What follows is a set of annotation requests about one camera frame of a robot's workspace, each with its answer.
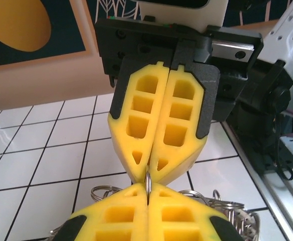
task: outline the black cable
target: black cable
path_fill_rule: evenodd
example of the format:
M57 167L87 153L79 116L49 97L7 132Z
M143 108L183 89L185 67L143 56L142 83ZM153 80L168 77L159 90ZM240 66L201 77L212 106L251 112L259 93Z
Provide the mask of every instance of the black cable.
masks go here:
M277 173L281 176L281 178L291 181L293 179L293 170L287 163L281 163L279 158L279 145L280 145L280 137L281 137L281 114L276 114L275 116L275 166L277 167ZM290 173L290 177L287 177L283 171L286 169Z

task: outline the yellow circle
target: yellow circle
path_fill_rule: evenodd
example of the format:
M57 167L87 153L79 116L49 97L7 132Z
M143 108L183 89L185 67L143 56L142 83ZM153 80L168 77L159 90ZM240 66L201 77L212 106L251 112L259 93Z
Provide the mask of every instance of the yellow circle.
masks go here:
M51 24L40 0L0 0L0 41L33 52L49 41Z

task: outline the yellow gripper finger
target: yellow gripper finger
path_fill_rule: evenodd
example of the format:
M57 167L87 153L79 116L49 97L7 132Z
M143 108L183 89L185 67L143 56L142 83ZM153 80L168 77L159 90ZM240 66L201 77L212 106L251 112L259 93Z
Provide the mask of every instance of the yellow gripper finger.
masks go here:
M184 66L162 62L131 74L119 118L108 122L115 151L133 182L150 166L153 182L168 184L196 161L207 137L196 137L204 89Z
M240 241L220 212L160 184L134 184L73 213L52 241Z

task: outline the wall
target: wall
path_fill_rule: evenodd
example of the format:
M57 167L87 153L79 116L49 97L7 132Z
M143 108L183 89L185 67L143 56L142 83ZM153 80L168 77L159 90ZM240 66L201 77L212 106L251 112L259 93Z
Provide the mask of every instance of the wall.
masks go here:
M0 70L0 109L109 93L82 1L74 1L91 53Z

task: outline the white tile floor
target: white tile floor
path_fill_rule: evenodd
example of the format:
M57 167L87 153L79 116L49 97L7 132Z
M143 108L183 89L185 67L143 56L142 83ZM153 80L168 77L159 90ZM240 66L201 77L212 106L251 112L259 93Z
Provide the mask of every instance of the white tile floor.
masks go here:
M92 187L131 185L110 139L112 97L0 112L0 241L43 239L93 203ZM224 200L262 209L261 241L284 240L220 123L211 125L197 163L168 186L205 196L218 189Z

